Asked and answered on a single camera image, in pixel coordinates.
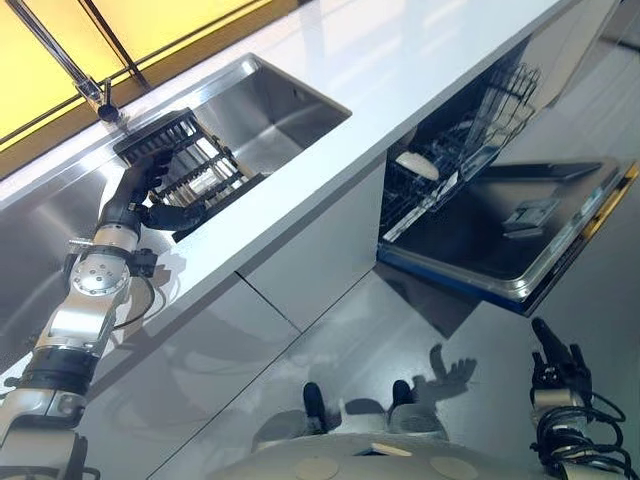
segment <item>white tile floor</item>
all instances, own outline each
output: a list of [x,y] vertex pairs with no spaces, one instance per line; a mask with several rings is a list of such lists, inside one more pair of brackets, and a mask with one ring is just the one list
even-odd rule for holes
[[[592,75],[541,115],[529,129],[534,133],[512,147],[511,154],[522,159],[530,159],[531,152],[542,152],[546,158],[576,154],[640,158],[639,87],[640,56],[609,51]],[[597,100],[589,97],[594,90],[601,92]],[[636,466],[640,465],[639,267],[637,183],[537,310],[563,339],[581,344],[595,389],[627,412],[626,447]],[[334,407],[340,398],[358,397],[388,407],[393,381],[420,375],[426,381],[420,383],[423,393],[434,402],[451,441],[537,467],[535,454],[528,450],[534,438],[528,400],[530,352],[537,348],[528,321],[487,303],[473,309],[472,302],[447,299],[428,285],[416,289],[411,284],[415,280],[396,276],[396,290],[399,283],[409,282],[405,291],[413,292],[414,298],[421,292],[422,304],[415,309],[383,277],[388,278],[384,269],[367,274],[153,478],[206,478],[246,456],[260,425],[279,412],[302,408],[301,389],[307,381],[317,382]],[[456,316],[467,318],[460,324]],[[435,376],[428,352],[438,343],[443,345],[445,364],[467,357],[477,361],[468,384],[455,391],[429,383]]]

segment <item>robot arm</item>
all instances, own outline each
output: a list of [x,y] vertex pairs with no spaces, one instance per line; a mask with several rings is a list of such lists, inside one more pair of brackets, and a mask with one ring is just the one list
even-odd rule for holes
[[136,251],[141,224],[181,230],[195,225],[204,210],[142,205],[171,157],[171,151],[162,151],[129,167],[105,204],[93,240],[71,270],[67,297],[0,406],[0,478],[54,471],[53,478],[81,478],[82,470],[71,470],[72,464],[84,465],[86,441],[71,429],[82,418],[85,395],[116,309],[127,299],[131,276],[151,277],[157,259],[150,250]]
[[[623,436],[618,423],[626,420],[613,403],[592,390],[591,371],[580,347],[567,348],[540,318],[532,322],[546,356],[533,353],[531,403],[536,427],[540,463],[553,476],[573,479],[637,479],[631,457],[622,448]],[[615,412],[615,416],[594,408],[598,399]],[[613,444],[597,444],[588,435],[593,421],[608,424],[614,431]]]

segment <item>faucet handle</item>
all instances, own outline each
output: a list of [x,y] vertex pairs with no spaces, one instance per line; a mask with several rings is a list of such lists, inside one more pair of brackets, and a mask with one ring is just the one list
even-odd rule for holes
[[115,123],[120,116],[118,108],[111,103],[111,78],[107,77],[104,81],[103,102],[98,106],[98,117],[103,122]]

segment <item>blue dishwasher trim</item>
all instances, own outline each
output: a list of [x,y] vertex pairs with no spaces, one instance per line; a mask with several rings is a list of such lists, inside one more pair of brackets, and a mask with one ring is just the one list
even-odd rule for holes
[[501,297],[500,295],[496,295],[493,292],[478,288],[475,285],[461,282],[451,277],[447,277],[446,275],[443,275],[441,273],[429,270],[428,268],[425,268],[412,262],[411,260],[406,259],[398,253],[388,250],[383,242],[378,243],[377,257],[379,261],[394,266],[400,270],[412,273],[427,280],[434,280],[442,285],[446,285],[447,287],[454,288],[464,293],[470,293],[482,300],[487,300],[488,302],[504,307],[508,310],[511,310],[512,312],[523,314],[527,310],[526,301],[522,303],[514,302],[512,300]]

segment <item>faucet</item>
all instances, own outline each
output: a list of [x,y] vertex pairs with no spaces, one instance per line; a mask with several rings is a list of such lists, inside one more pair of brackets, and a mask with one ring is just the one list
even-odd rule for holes
[[87,103],[93,108],[100,120],[107,123],[121,123],[122,115],[118,108],[111,103],[111,79],[104,81],[104,92],[89,75],[84,73],[73,61],[62,46],[49,33],[38,17],[31,11],[23,0],[6,0],[13,12],[22,20],[26,27],[35,35],[53,58],[73,79],[73,85]]

